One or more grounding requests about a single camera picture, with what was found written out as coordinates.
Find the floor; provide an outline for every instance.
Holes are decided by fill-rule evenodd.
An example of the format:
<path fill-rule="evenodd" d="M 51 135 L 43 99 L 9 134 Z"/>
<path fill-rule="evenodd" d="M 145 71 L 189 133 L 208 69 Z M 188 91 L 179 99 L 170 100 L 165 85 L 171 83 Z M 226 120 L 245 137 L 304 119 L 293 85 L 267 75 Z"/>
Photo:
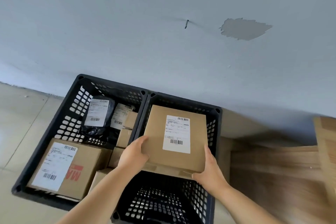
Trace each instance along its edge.
<path fill-rule="evenodd" d="M 63 98 L 0 83 L 0 223 L 53 224 L 66 211 L 11 194 Z M 234 223 L 216 202 L 214 223 Z"/>

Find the plastic basket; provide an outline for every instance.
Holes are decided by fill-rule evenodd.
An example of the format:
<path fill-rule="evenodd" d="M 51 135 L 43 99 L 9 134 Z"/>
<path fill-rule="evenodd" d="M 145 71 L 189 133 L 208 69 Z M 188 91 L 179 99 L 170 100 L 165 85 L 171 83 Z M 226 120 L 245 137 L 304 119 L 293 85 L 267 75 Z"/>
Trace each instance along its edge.
<path fill-rule="evenodd" d="M 54 193 L 28 188 L 27 183 L 53 137 L 103 148 L 114 147 L 107 142 L 85 137 L 79 132 L 89 102 L 96 95 L 105 95 L 114 99 L 116 103 L 135 106 L 135 112 L 138 112 L 138 116 L 130 137 L 130 142 L 133 141 L 148 90 L 80 74 L 73 82 L 34 153 L 13 186 L 12 193 L 14 195 L 67 211 L 77 204 L 78 201 L 72 201 Z"/>
<path fill-rule="evenodd" d="M 134 138 L 145 131 L 152 105 L 206 115 L 208 145 L 216 156 L 222 109 L 164 93 L 149 93 Z M 141 171 L 122 194 L 113 223 L 213 223 L 215 199 L 195 181 Z"/>

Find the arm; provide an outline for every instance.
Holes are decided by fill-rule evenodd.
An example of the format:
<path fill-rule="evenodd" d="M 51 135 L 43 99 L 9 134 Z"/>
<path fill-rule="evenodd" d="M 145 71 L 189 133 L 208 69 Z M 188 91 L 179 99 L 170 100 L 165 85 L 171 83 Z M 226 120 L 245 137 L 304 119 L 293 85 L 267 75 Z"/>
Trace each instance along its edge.
<path fill-rule="evenodd" d="M 243 193 L 231 187 L 208 146 L 205 145 L 204 149 L 205 170 L 203 173 L 193 174 L 192 178 L 225 206 L 237 224 L 282 223 Z"/>
<path fill-rule="evenodd" d="M 149 158 L 141 153 L 141 145 L 147 138 L 142 136 L 133 141 L 122 153 L 118 166 L 57 224 L 106 224 L 124 188 Z"/>

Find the brown cardboard box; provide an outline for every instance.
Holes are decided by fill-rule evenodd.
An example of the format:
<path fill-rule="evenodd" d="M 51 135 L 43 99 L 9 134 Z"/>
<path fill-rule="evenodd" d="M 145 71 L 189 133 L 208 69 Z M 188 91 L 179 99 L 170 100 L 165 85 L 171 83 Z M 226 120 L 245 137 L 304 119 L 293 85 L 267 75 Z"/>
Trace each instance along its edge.
<path fill-rule="evenodd" d="M 126 120 L 125 120 L 125 122 L 123 124 L 124 128 L 132 130 L 133 127 L 134 127 L 134 124 L 135 124 L 135 120 L 137 119 L 137 116 L 138 116 L 137 112 L 131 112 L 131 111 L 129 111 L 127 113 Z"/>
<path fill-rule="evenodd" d="M 109 167 L 116 168 L 118 166 L 119 159 L 120 159 L 120 156 L 123 153 L 123 151 L 124 151 L 124 149 L 114 147 L 110 163 L 108 164 Z"/>
<path fill-rule="evenodd" d="M 40 167 L 42 166 L 46 156 L 50 155 L 48 153 L 49 150 L 54 145 L 54 143 L 60 143 L 64 145 L 64 147 L 68 145 L 72 149 L 73 147 L 77 148 L 77 152 L 73 156 L 72 161 L 70 160 L 68 162 L 69 169 L 65 170 L 64 178 L 62 178 L 60 172 L 58 172 L 56 175 L 58 176 L 57 179 L 61 184 L 59 189 L 52 190 L 45 187 L 32 185 L 32 183 L 41 182 L 41 178 L 37 179 L 35 182 L 33 181 L 36 175 L 38 174 L 38 171 L 40 170 Z M 81 200 L 88 193 L 95 172 L 97 170 L 106 168 L 110 156 L 111 156 L 111 150 L 108 149 L 53 138 L 50 141 L 49 146 L 46 152 L 44 153 L 44 156 L 42 157 L 38 167 L 36 168 L 27 186 Z M 46 180 L 43 182 L 52 182 L 51 180 L 49 181 L 47 178 L 48 177 L 43 177 L 43 179 Z"/>
<path fill-rule="evenodd" d="M 121 129 L 116 146 L 119 148 L 126 148 L 131 134 L 132 130 L 126 128 Z"/>
<path fill-rule="evenodd" d="M 143 170 L 185 179 L 204 171 L 204 145 L 208 142 L 205 115 L 153 105 L 144 135 L 149 139 L 142 152 L 149 154 L 149 160 Z"/>
<path fill-rule="evenodd" d="M 94 179 L 92 181 L 91 187 L 89 189 L 89 192 L 101 181 L 103 178 L 113 170 L 113 168 L 106 168 L 103 170 L 99 170 L 96 172 L 96 175 L 94 176 Z"/>

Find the cardboard box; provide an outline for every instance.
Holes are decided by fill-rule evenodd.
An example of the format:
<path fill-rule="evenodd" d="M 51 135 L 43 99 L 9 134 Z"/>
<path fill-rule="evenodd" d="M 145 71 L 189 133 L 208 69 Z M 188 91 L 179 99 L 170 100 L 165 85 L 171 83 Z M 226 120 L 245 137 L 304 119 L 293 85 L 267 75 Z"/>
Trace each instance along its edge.
<path fill-rule="evenodd" d="M 153 105 L 144 135 L 149 139 L 142 152 L 149 160 L 143 170 L 185 179 L 204 171 L 205 115 Z"/>
<path fill-rule="evenodd" d="M 121 129 L 116 146 L 119 148 L 126 148 L 128 146 L 128 141 L 131 137 L 131 134 L 132 130 L 126 128 Z"/>
<path fill-rule="evenodd" d="M 81 200 L 110 156 L 108 149 L 53 138 L 27 186 Z"/>
<path fill-rule="evenodd" d="M 135 120 L 137 119 L 138 113 L 137 112 L 131 112 L 129 111 L 127 113 L 127 117 L 125 120 L 125 123 L 123 124 L 124 128 L 127 129 L 133 129 L 134 124 L 135 124 Z"/>
<path fill-rule="evenodd" d="M 124 149 L 122 148 L 114 147 L 110 163 L 108 164 L 109 167 L 116 168 L 118 166 L 119 159 L 123 151 Z"/>
<path fill-rule="evenodd" d="M 113 170 L 113 168 L 106 168 L 106 169 L 103 169 L 103 170 L 99 170 L 96 172 L 94 178 L 93 178 L 93 181 L 92 181 L 92 184 L 91 184 L 91 187 L 89 189 L 89 192 L 101 181 L 103 180 L 103 178 Z"/>

